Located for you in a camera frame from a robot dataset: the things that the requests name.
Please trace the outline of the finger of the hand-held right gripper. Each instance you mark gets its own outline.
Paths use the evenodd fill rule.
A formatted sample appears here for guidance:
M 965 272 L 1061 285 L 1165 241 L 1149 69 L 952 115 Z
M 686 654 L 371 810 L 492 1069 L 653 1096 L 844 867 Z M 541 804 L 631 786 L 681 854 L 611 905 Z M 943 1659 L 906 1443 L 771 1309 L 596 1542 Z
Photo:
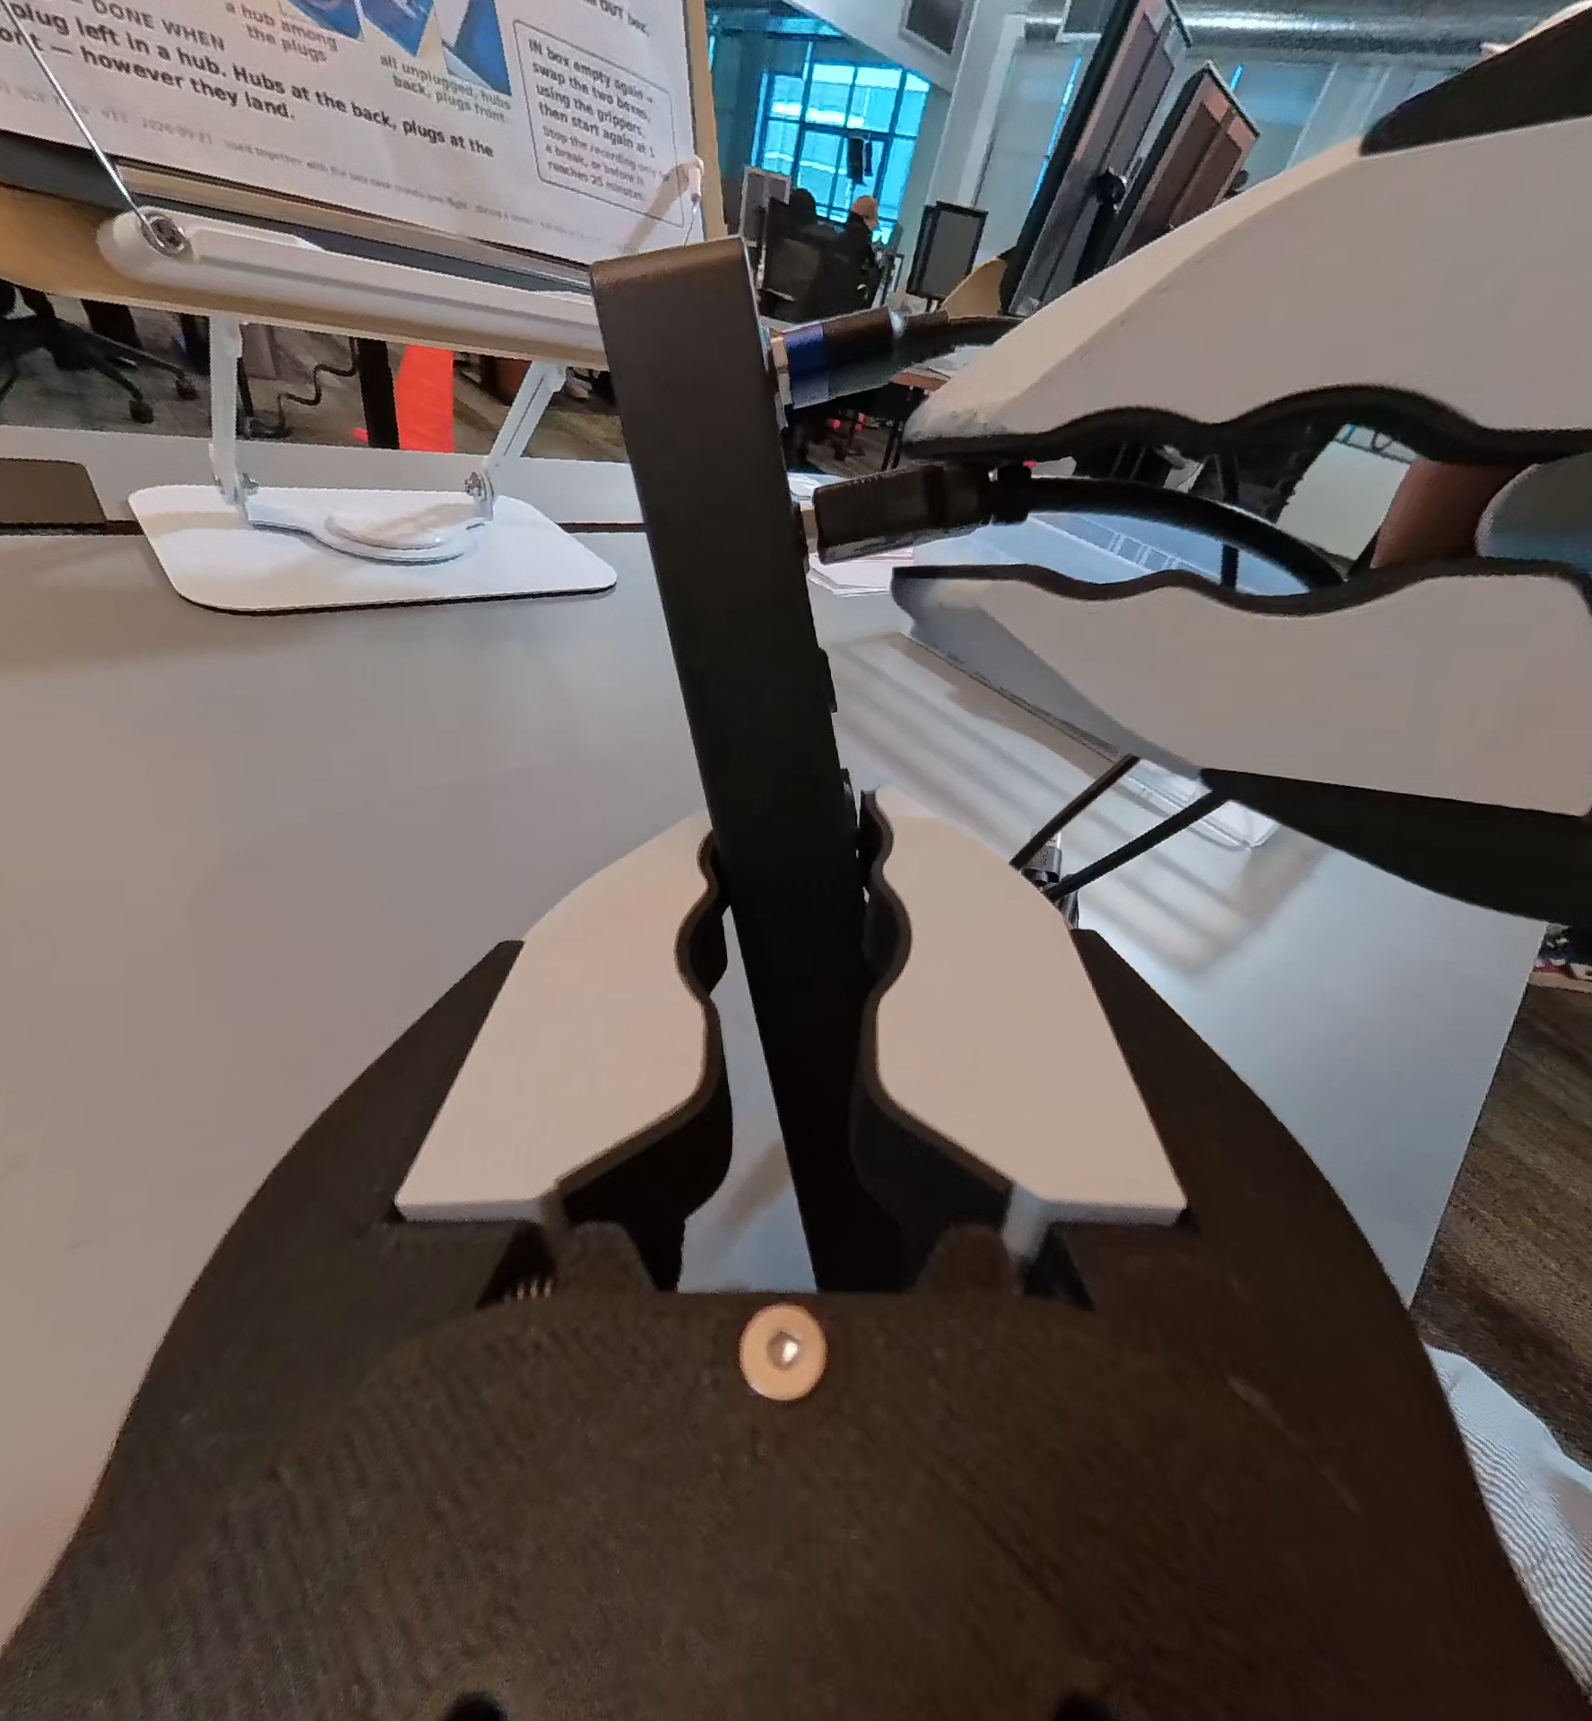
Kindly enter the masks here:
M 895 577 L 894 603 L 1031 715 L 1194 779 L 1592 812 L 1592 599 L 1563 571 L 1260 595 L 1189 573 L 934 568 Z
M 916 414 L 908 445 L 1200 458 L 1301 419 L 1438 461 L 1592 449 L 1592 116 L 1341 146 L 1033 315 Z

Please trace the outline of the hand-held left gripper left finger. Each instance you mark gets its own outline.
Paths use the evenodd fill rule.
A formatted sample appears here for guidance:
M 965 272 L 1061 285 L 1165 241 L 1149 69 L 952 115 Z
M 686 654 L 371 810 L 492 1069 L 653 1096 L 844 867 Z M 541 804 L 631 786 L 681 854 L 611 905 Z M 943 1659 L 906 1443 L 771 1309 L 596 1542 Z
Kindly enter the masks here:
M 685 1228 L 730 1159 L 723 909 L 701 815 L 551 909 L 512 955 L 398 1217 Z

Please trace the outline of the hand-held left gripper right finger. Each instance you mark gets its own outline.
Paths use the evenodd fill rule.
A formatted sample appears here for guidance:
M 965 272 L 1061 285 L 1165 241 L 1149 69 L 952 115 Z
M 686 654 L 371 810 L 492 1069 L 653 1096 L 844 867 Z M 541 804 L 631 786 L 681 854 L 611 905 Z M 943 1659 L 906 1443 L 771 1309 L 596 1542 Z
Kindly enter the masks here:
M 1064 916 L 901 790 L 864 817 L 873 1199 L 903 1232 L 1172 1226 L 1183 1192 Z

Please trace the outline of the clear plastic bin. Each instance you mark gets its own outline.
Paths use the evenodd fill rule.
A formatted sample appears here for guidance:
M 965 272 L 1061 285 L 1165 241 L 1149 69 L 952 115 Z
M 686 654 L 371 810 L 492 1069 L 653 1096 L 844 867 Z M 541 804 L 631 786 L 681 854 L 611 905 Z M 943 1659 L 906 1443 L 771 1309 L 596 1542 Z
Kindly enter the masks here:
M 890 597 L 910 623 L 912 639 L 969 678 L 1011 702 L 1031 720 L 1114 762 L 1132 759 L 1130 793 L 1174 823 L 1204 790 L 1187 768 L 1110 722 L 1084 696 L 1066 693 L 1035 650 L 1017 643 L 980 612 L 971 570 L 1035 568 L 1097 592 L 1158 575 L 1194 575 L 1205 584 L 1237 568 L 1235 588 L 1259 595 L 1304 590 L 1282 571 L 1213 540 L 1167 526 L 1084 515 L 1035 515 L 1018 526 L 982 527 L 916 548 L 916 566 L 894 579 Z

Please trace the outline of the black USB hub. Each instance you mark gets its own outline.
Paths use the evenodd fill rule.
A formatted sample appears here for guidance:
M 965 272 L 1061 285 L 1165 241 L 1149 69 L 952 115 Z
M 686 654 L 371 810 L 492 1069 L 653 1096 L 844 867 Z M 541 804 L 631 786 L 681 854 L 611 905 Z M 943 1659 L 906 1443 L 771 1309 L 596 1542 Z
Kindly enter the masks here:
M 851 1098 L 868 1003 L 859 814 L 738 238 L 593 269 L 593 304 L 820 1293 L 892 1293 Z

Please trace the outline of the grey desk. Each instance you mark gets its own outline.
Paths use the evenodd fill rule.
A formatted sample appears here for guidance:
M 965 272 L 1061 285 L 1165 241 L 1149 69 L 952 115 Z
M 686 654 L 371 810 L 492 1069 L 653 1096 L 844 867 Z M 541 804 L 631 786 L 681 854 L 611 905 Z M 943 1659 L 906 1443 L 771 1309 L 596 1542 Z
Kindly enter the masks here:
M 0 537 L 0 1645 L 217 1243 L 494 946 L 701 808 L 646 544 L 606 597 L 235 617 L 138 535 Z M 857 786 L 1000 854 L 1099 760 L 811 595 Z M 1407 1296 L 1539 931 L 1293 837 L 1086 911 L 1281 1116 Z

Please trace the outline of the black display panel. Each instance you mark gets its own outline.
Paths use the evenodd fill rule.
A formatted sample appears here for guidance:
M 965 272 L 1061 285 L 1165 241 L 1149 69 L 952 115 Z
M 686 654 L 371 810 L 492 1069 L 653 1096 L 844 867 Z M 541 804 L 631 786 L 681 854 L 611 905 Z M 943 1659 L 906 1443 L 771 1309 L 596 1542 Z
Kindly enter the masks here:
M 1224 203 L 1259 129 L 1215 65 L 1189 78 L 1161 122 L 1117 214 L 1110 261 L 1128 258 Z
M 1106 263 L 1116 219 L 1191 38 L 1171 3 L 1108 8 L 1000 282 L 1000 313 L 1035 315 Z

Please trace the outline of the black computer monitor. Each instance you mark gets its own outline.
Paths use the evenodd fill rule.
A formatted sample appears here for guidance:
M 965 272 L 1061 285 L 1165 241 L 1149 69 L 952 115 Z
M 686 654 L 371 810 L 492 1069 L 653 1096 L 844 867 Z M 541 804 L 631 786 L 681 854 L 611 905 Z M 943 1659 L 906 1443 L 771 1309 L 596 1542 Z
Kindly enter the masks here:
M 947 300 L 974 272 L 985 227 L 983 208 L 927 204 L 901 291 L 928 305 Z

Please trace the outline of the white document stand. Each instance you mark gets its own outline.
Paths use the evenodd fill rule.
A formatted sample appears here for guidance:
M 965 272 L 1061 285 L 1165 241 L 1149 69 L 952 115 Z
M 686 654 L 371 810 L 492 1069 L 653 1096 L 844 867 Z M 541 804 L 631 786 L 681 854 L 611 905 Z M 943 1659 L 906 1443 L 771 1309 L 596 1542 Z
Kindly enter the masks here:
M 98 227 L 103 261 L 210 316 L 211 480 L 149 485 L 129 507 L 186 603 L 230 615 L 296 615 L 475 601 L 600 595 L 615 573 L 508 493 L 571 368 L 600 371 L 593 289 L 571 267 L 490 263 L 430 238 L 310 238 L 268 217 L 134 204 Z M 453 489 L 274 485 L 241 449 L 243 324 L 224 302 L 281 309 L 354 337 L 397 329 L 530 360 L 486 458 Z

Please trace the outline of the orange traffic cone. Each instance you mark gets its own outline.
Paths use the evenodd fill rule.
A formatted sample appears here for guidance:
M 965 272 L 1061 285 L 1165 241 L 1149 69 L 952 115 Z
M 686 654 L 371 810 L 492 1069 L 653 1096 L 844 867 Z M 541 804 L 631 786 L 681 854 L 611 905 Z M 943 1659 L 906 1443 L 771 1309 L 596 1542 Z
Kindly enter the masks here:
M 406 348 L 395 373 L 395 408 L 402 452 L 455 452 L 455 355 Z

